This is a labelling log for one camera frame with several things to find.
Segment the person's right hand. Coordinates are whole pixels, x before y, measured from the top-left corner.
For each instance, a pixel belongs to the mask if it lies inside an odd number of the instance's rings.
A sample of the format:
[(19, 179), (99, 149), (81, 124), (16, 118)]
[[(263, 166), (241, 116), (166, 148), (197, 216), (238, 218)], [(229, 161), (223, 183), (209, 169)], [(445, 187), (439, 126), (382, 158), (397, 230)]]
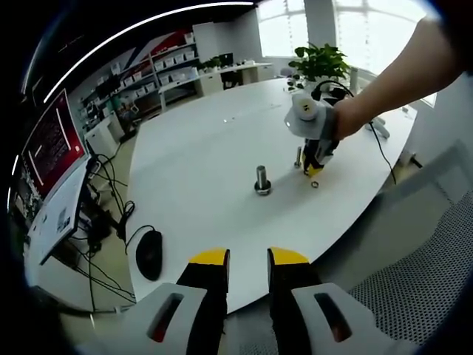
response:
[(359, 96), (341, 100), (333, 108), (336, 118), (334, 138), (338, 141), (355, 134), (373, 118), (370, 106)]

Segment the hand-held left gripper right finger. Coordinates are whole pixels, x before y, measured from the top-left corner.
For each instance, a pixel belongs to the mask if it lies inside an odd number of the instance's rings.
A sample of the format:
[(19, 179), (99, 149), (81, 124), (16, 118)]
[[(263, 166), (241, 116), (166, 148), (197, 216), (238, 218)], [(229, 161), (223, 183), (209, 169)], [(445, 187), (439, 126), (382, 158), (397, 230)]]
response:
[(413, 354), (375, 324), (370, 309), (333, 283), (320, 283), (308, 259), (268, 248), (270, 317), (280, 354)]

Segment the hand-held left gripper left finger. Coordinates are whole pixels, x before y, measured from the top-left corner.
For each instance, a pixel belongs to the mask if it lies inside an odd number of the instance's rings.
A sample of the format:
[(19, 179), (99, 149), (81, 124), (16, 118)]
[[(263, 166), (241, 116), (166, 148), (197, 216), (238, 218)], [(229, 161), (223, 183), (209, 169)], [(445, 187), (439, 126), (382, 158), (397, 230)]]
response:
[(176, 283), (133, 305), (118, 329), (79, 346), (80, 354), (217, 354), (228, 313), (230, 251), (193, 256)]

